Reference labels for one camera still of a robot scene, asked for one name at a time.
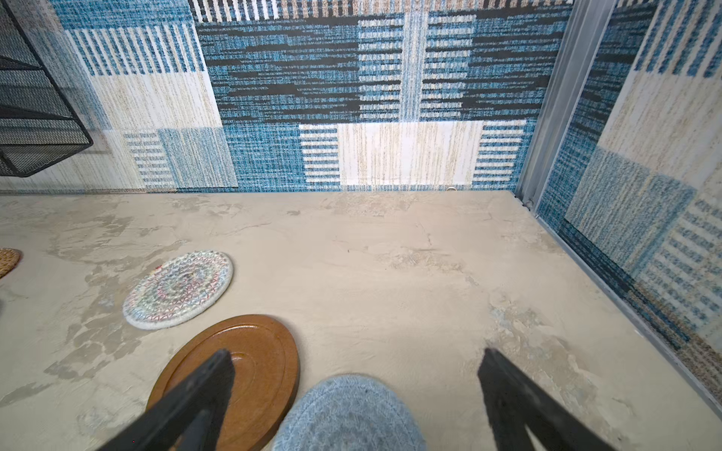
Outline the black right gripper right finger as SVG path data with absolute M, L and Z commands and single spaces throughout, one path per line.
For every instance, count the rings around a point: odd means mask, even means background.
M 478 378 L 498 450 L 532 450 L 532 437 L 546 450 L 612 448 L 501 351 L 484 350 Z

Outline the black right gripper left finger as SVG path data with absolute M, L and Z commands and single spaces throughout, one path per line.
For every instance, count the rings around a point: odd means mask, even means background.
M 216 449 L 234 378 L 231 353 L 217 351 L 101 449 Z

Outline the multicolour braided round coaster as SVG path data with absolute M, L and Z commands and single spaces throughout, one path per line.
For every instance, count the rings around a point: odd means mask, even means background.
M 213 306 L 233 278 L 231 258 L 214 250 L 171 259 L 133 287 L 122 305 L 133 327 L 154 331 L 191 321 Z

